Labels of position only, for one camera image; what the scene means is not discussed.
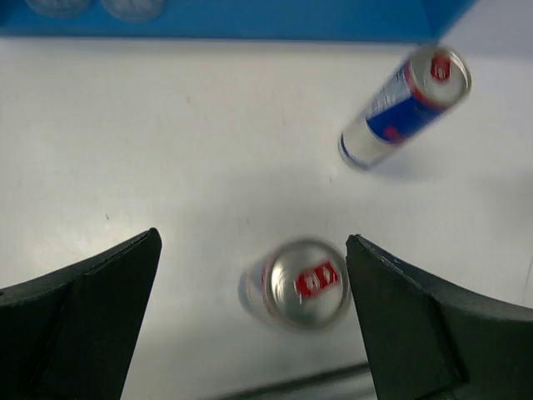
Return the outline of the silver can front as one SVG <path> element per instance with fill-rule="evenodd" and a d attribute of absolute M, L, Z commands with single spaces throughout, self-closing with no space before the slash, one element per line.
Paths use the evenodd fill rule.
<path fill-rule="evenodd" d="M 351 303 L 346 259 L 318 237 L 299 237 L 268 252 L 240 276 L 241 305 L 255 318 L 296 332 L 332 328 Z"/>

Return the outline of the water bottle blue label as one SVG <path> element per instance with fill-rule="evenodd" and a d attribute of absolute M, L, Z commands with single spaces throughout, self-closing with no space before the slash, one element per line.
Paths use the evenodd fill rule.
<path fill-rule="evenodd" d="M 102 0 L 101 4 L 115 18 L 129 23 L 155 19 L 164 6 L 163 0 Z"/>
<path fill-rule="evenodd" d="M 86 12 L 91 0 L 26 0 L 36 13 L 50 18 L 73 18 Z"/>

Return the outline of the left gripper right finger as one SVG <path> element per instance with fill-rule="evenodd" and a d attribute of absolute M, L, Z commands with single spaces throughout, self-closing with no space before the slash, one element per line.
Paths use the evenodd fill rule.
<path fill-rule="evenodd" d="M 530 399 L 532 311 L 448 282 L 361 235 L 346 241 L 380 399 Z"/>

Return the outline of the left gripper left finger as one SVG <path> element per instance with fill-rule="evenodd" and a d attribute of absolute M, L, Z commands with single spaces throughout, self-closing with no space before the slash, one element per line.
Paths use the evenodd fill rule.
<path fill-rule="evenodd" d="M 1 291 L 3 399 L 119 399 L 162 252 L 151 228 Z"/>

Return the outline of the red bull can back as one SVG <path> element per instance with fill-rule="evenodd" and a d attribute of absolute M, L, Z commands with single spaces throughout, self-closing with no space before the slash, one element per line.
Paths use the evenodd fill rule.
<path fill-rule="evenodd" d="M 464 100 L 471 90 L 466 62 L 447 46 L 411 52 L 361 113 L 342 130 L 341 156 L 372 168 Z"/>

